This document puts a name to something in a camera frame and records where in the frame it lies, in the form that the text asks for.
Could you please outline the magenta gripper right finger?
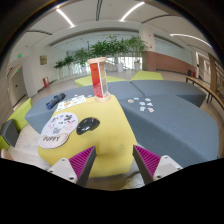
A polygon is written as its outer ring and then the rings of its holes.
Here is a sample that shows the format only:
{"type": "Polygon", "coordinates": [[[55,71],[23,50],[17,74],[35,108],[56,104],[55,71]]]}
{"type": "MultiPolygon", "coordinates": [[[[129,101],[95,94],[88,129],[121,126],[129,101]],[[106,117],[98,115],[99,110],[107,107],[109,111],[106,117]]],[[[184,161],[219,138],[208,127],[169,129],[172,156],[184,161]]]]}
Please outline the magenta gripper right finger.
{"type": "Polygon", "coordinates": [[[168,155],[158,156],[140,146],[133,146],[133,157],[145,184],[150,184],[182,169],[168,155]]]}

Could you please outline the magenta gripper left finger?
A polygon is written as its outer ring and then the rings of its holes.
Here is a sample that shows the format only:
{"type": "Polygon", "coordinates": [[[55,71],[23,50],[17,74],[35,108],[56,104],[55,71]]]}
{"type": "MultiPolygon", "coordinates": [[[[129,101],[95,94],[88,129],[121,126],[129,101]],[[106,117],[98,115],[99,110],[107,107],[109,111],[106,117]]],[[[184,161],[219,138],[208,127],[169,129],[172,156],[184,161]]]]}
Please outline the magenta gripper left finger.
{"type": "Polygon", "coordinates": [[[48,171],[78,186],[85,187],[96,156],[96,148],[92,146],[70,159],[61,158],[48,171]]]}

